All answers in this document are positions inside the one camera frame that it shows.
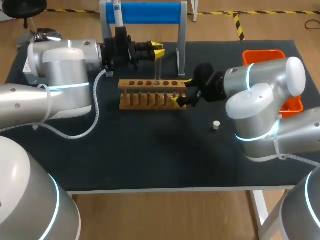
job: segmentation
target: wooden peg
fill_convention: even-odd
[[[150,94],[150,92],[148,92],[148,95],[147,95],[147,97],[146,97],[146,105],[147,105],[147,106],[150,105],[150,96],[151,96],[151,94]]]
[[[167,106],[167,101],[168,101],[168,95],[165,93],[164,100],[163,100],[165,106]]]
[[[123,90],[123,98],[124,98],[124,102],[126,103],[127,102],[127,98],[128,98],[128,94],[127,94],[127,89],[126,88]]]
[[[134,94],[130,93],[130,105],[133,106],[134,105]]]
[[[159,104],[159,94],[156,92],[155,93],[155,105],[158,106]]]
[[[139,92],[139,106],[141,106],[142,103],[142,92]]]

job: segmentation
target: white spiral cable wrap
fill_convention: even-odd
[[[15,128],[23,127],[23,126],[32,125],[32,126],[41,126],[41,127],[46,128],[46,129],[49,129],[52,132],[54,132],[55,134],[59,135],[60,137],[65,138],[65,139],[69,139],[69,140],[81,139],[81,138],[87,136],[89,133],[91,133],[93,131],[93,129],[95,129],[95,127],[96,127],[96,125],[98,124],[98,121],[99,121],[99,104],[98,104],[98,96],[97,96],[97,87],[98,87],[99,80],[106,73],[107,73],[106,70],[101,71],[98,74],[98,76],[96,76],[96,78],[94,80],[94,84],[93,84],[93,100],[94,100],[94,106],[95,106],[95,119],[94,119],[94,122],[93,122],[92,126],[87,131],[85,131],[84,133],[82,133],[80,135],[76,135],[76,136],[66,135],[63,132],[61,132],[61,131],[55,129],[54,127],[52,127],[52,126],[50,126],[48,124],[45,124],[43,122],[33,122],[33,123],[26,123],[26,124],[17,125],[17,126],[10,126],[10,127],[7,127],[7,128],[0,129],[0,133],[2,133],[4,131],[7,131],[7,130],[10,130],[10,129],[15,129]]]

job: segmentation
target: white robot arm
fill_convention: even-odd
[[[180,106],[196,106],[200,98],[208,102],[227,100],[226,112],[233,120],[235,136],[252,161],[320,150],[320,108],[286,119],[279,116],[284,103],[305,90],[305,68],[296,57],[226,72],[216,72],[210,64],[203,64],[185,84],[196,90],[187,98],[177,98]]]
[[[42,57],[48,86],[0,87],[0,129],[83,116],[92,109],[85,55],[77,48],[56,48]]]

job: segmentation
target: table leg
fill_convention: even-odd
[[[258,235],[260,240],[271,240],[271,238],[277,233],[279,229],[279,213],[282,202],[287,196],[286,192],[272,212],[268,214],[264,194],[262,190],[250,191],[251,199],[253,203],[255,218],[258,224]]]
[[[194,8],[193,9],[193,21],[197,21],[197,16],[198,16],[198,4],[199,0],[191,0],[191,3],[194,1]]]

